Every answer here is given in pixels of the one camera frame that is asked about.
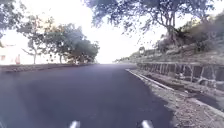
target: stone wall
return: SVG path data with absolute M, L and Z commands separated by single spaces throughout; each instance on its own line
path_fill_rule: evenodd
M 224 65 L 199 63 L 138 63 L 140 69 L 224 91 Z

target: curb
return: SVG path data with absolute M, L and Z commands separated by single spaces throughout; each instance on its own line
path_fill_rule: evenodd
M 150 79 L 150 78 L 147 78 L 147 77 L 145 77 L 145 76 L 143 76 L 143 75 L 141 75 L 141 74 L 133 73 L 133 72 L 130 71 L 129 69 L 125 69 L 125 70 L 128 71 L 129 73 L 133 74 L 134 76 L 140 78 L 141 80 L 144 80 L 144 79 L 145 79 L 145 80 L 147 80 L 147 81 L 150 81 L 150 82 L 156 84 L 156 85 L 153 85 L 153 84 L 152 84 L 151 86 L 153 86 L 153 87 L 174 91 L 173 88 L 167 87 L 166 85 L 163 85 L 163 84 L 161 84 L 161 83 L 159 83 L 159 82 L 157 82 L 157 81 L 154 81 L 154 80 L 152 80 L 152 79 Z M 208 104 L 205 104 L 205 103 L 203 103 L 203 102 L 201 102 L 201 101 L 199 101 L 199 100 L 197 100 L 197 99 L 195 99 L 195 98 L 190 98 L 190 101 L 191 101 L 191 102 L 194 102 L 194 103 L 196 103 L 196 104 L 198 104 L 198 105 L 200 105 L 200 106 L 206 106 L 206 107 L 208 107 L 212 112 L 214 112 L 215 114 L 217 114 L 217 115 L 219 115 L 219 116 L 221 116 L 221 117 L 224 118 L 224 113 L 223 113 L 222 111 L 220 111 L 220 110 L 218 110 L 218 109 L 216 109 L 216 108 L 214 108 L 214 107 L 212 107 L 212 106 L 210 106 L 210 105 L 208 105 Z

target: road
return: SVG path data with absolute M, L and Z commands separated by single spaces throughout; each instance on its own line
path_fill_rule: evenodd
M 0 120 L 7 128 L 169 128 L 167 103 L 127 72 L 132 65 L 92 65 L 1 74 Z

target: sky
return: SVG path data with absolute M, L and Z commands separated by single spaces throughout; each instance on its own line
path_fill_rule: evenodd
M 155 42 L 159 39 L 161 34 L 166 30 L 164 28 L 156 28 L 154 32 L 148 32 L 144 35 L 142 42 L 137 43 L 139 40 L 138 35 L 133 35 L 132 38 L 122 35 L 123 29 L 114 28 L 111 25 L 103 24 L 101 28 L 91 27 L 92 12 L 89 8 L 85 7 L 81 0 L 21 0 L 27 9 L 33 14 L 42 14 L 53 16 L 57 23 L 74 23 L 81 26 L 83 33 L 91 41 L 98 41 L 100 45 L 99 54 L 96 59 L 100 63 L 110 63 L 115 59 L 129 56 L 131 53 L 136 52 L 140 46 L 152 48 L 149 42 Z M 210 14 L 217 14 L 223 10 L 224 2 L 219 1 L 215 4 L 215 11 Z M 183 25 L 189 17 L 177 21 L 177 26 Z M 20 48 L 26 48 L 27 39 L 15 31 L 8 31 L 6 36 L 3 37 L 3 42 L 11 44 L 19 44 Z

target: stone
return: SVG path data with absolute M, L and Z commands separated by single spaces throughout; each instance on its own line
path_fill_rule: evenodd
M 191 76 L 191 69 L 188 66 L 185 66 L 184 76 Z
M 194 66 L 193 77 L 200 78 L 202 69 L 203 69 L 202 66 Z
M 197 78 L 192 78 L 192 82 L 193 83 L 197 83 L 198 82 L 198 79 Z
M 216 71 L 216 80 L 224 81 L 224 67 L 219 67 Z
M 205 79 L 203 79 L 203 80 L 200 80 L 200 81 L 199 81 L 199 84 L 200 84 L 200 85 L 205 85 L 205 86 L 207 86 L 208 81 L 205 80 Z
M 180 66 L 180 73 L 184 73 L 184 65 Z
M 202 76 L 206 79 L 213 80 L 213 69 L 211 66 L 206 66 L 203 68 Z
M 170 65 L 169 72 L 175 72 L 175 64 Z
M 184 80 L 186 80 L 186 81 L 191 81 L 191 78 L 189 78 L 189 77 L 185 77 Z
M 179 64 L 176 65 L 175 73 L 176 74 L 180 74 L 181 73 L 181 65 L 179 65 Z
M 216 88 L 218 90 L 224 91 L 224 82 L 216 83 Z

